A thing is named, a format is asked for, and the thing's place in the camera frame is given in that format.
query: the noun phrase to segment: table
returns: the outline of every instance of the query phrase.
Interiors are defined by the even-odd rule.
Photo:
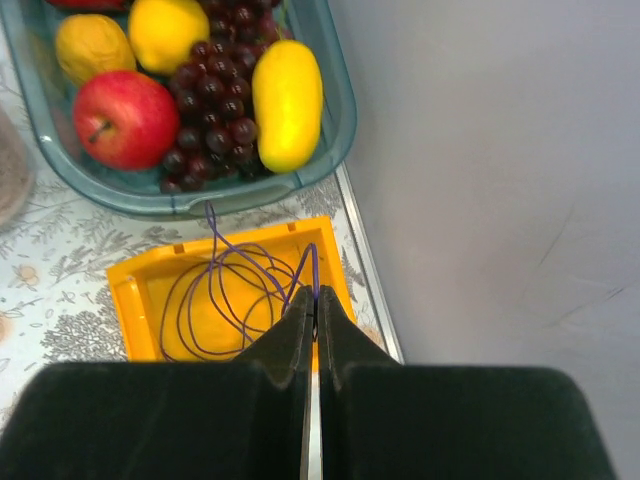
[[[105,268],[154,246],[210,235],[203,220],[152,223],[98,207],[71,190],[39,152],[0,33],[0,102],[33,153],[36,185],[0,227],[0,434],[41,368],[126,359]],[[223,234],[329,215],[359,327],[395,358],[400,350],[344,167],[276,204],[222,217]]]

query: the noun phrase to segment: white metal edge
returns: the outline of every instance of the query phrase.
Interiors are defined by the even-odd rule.
[[[353,238],[356,243],[356,250],[360,257],[360,263],[364,270],[365,277],[367,279],[367,285],[369,286],[369,293],[373,302],[373,308],[375,310],[376,318],[378,319],[378,325],[382,331],[382,337],[387,347],[387,352],[391,357],[397,361],[404,363],[404,356],[398,342],[393,322],[391,321],[391,314],[389,313],[389,307],[387,301],[384,298],[382,291],[382,285],[380,284],[380,278],[378,277],[378,271],[376,269],[373,256],[371,254],[371,247],[369,246],[369,240],[362,224],[362,218],[360,217],[360,210],[353,196],[353,188],[351,187],[351,180],[349,180],[349,173],[344,163],[342,163],[336,169],[336,179],[338,181],[338,187],[340,188],[340,194],[342,195],[342,201],[344,203],[345,211],[347,213],[347,220],[353,233]]]

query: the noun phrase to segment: purple string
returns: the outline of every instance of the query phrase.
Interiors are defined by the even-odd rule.
[[[273,326],[273,323],[274,323],[273,299],[282,301],[282,309],[280,314],[281,316],[284,315],[288,306],[291,303],[291,299],[293,297],[293,293],[295,291],[296,286],[302,286],[302,282],[300,282],[300,276],[302,274],[303,268],[307,264],[309,255],[311,255],[312,268],[313,268],[313,296],[316,302],[318,300],[318,296],[320,292],[320,279],[319,279],[318,249],[315,244],[311,243],[307,245],[300,259],[300,263],[298,264],[298,267],[294,272],[294,270],[291,268],[290,265],[288,265],[283,260],[270,255],[266,249],[264,249],[262,246],[256,243],[247,242],[247,243],[241,243],[238,245],[232,245],[231,243],[229,243],[229,241],[227,241],[227,239],[224,238],[224,236],[218,232],[215,213],[210,202],[206,202],[205,204],[205,213],[206,213],[207,223],[209,224],[209,227],[211,228],[211,231],[213,233],[213,246],[212,246],[211,260],[197,263],[189,267],[180,276],[178,276],[176,281],[171,286],[171,289],[169,290],[169,294],[167,295],[167,300],[164,305],[162,319],[160,322],[160,342],[159,343],[160,343],[160,351],[163,357],[168,361],[176,361],[176,359],[173,358],[171,355],[169,355],[169,353],[167,352],[165,347],[165,342],[164,342],[164,329],[167,323],[166,317],[167,317],[167,312],[169,308],[169,302],[171,301],[171,298],[174,295],[176,287],[180,283],[180,281],[189,272],[195,270],[198,267],[204,267],[206,265],[206,268],[204,269],[204,271],[196,275],[196,277],[193,280],[191,280],[191,282],[189,282],[187,290],[180,300],[175,323],[176,323],[176,329],[178,331],[178,336],[183,346],[189,351],[189,353],[191,353],[196,358],[199,358],[201,360],[207,360],[207,357],[203,356],[203,354],[211,355],[211,356],[228,356],[228,355],[234,355],[234,354],[240,353],[247,347],[247,343],[251,344],[254,341],[254,339],[247,333],[247,331],[258,333],[258,334],[264,333],[265,330],[251,327],[250,325],[248,325],[251,314],[253,313],[255,308],[264,300],[266,300],[269,305],[269,312],[271,317],[270,327]],[[217,254],[218,240],[220,240],[220,242],[222,242],[224,245],[227,246],[227,250],[220,253],[219,255]],[[253,269],[250,266],[243,265],[237,262],[236,263],[229,262],[229,257],[233,254],[239,255],[241,258],[246,260],[253,267]],[[252,256],[258,256],[258,257],[264,258],[269,263],[269,266],[267,266],[266,268],[263,267],[256,260],[254,260]],[[258,290],[262,290],[262,292],[264,292],[263,295],[261,295],[249,307],[243,319],[240,319],[238,315],[236,315],[236,313],[234,312],[233,306],[225,290],[224,280],[223,280],[224,271],[231,272],[238,278],[244,280],[249,285],[257,288]],[[254,275],[257,278],[257,282],[251,281],[242,272]],[[283,286],[277,280],[277,278],[272,274],[272,272],[277,272],[286,276],[288,279],[290,279],[290,282]],[[230,316],[227,315],[222,310],[222,308],[220,307],[220,305],[218,305],[218,302],[215,299],[215,295],[213,292],[214,276],[217,276],[218,285],[220,288],[220,294],[222,296],[225,306],[229,311]],[[268,283],[273,285],[273,289],[270,289],[267,286],[267,282],[265,282],[265,280],[263,279],[263,276],[266,277],[266,279],[268,280]],[[229,350],[226,352],[216,352],[216,351],[207,350],[200,345],[200,343],[198,342],[198,339],[196,338],[197,335],[193,327],[193,318],[192,318],[193,298],[195,296],[196,289],[198,288],[198,286],[200,285],[200,282],[205,277],[207,277],[207,293],[209,295],[209,300],[213,304],[214,308],[216,309],[220,317],[222,317],[229,325],[231,325],[235,330],[237,330],[242,335],[242,345],[238,349]],[[196,350],[191,348],[187,343],[185,339],[185,335],[182,331],[183,328],[181,327],[181,324],[180,324],[180,319],[182,318],[182,315],[183,315],[183,308],[185,306],[185,303],[187,304],[187,308],[186,308],[187,322],[186,323],[187,323],[188,332],[189,332],[188,336],[193,342],[193,345],[195,346]]]

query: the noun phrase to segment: red apple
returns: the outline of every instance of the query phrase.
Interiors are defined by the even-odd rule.
[[[155,167],[171,148],[180,115],[169,91],[138,72],[93,77],[78,92],[73,125],[84,148],[120,170]]]
[[[130,0],[47,0],[58,8],[70,10],[123,12],[131,6]]]

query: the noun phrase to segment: yellow tray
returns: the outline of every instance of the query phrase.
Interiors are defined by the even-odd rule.
[[[334,288],[347,315],[351,321],[355,322],[347,282],[342,271],[331,220],[328,217],[301,220],[229,235],[227,240],[232,245],[257,243],[270,255],[283,260],[294,270],[300,262],[304,249],[310,243],[314,243],[318,249],[320,284],[330,285]],[[160,348],[160,327],[169,291],[176,279],[189,267],[209,261],[212,248],[212,238],[158,247],[116,264],[107,270],[107,278],[130,360],[165,360]],[[226,249],[227,247],[218,241],[217,254]],[[252,258],[255,258],[261,265],[266,265],[265,260],[260,260],[257,256],[252,256]],[[232,258],[230,257],[229,261],[248,265],[246,260],[242,260],[236,254]],[[304,285],[312,285],[313,269],[311,265],[309,257],[300,277],[300,281]],[[171,358],[180,361],[228,360],[233,358],[235,354],[203,355],[200,353],[196,356],[185,346],[185,343],[193,346],[193,341],[189,335],[184,335],[184,332],[187,331],[185,326],[187,317],[184,314],[186,307],[179,308],[180,300],[187,291],[191,280],[201,271],[201,268],[196,268],[175,287],[165,317],[162,336],[164,349],[165,352],[170,353]],[[284,281],[286,277],[283,275],[276,274],[275,277],[283,284],[289,283]],[[235,275],[225,273],[223,281],[229,302],[240,318],[244,317],[244,314],[260,295],[264,295],[263,290],[252,287]],[[228,352],[236,350],[242,346],[242,335],[229,325],[214,308],[206,285],[205,279],[196,289],[191,310],[191,325],[196,334],[198,345],[202,350],[207,351]],[[224,305],[219,288],[214,289],[214,298],[219,305]],[[273,306],[274,317],[277,321],[280,318],[279,312],[282,308],[282,302],[274,299]],[[262,302],[256,307],[250,318],[251,323],[248,325],[251,327],[267,329],[271,319],[268,304]],[[258,334],[252,333],[254,341],[257,337]],[[315,352],[314,364],[317,365]]]

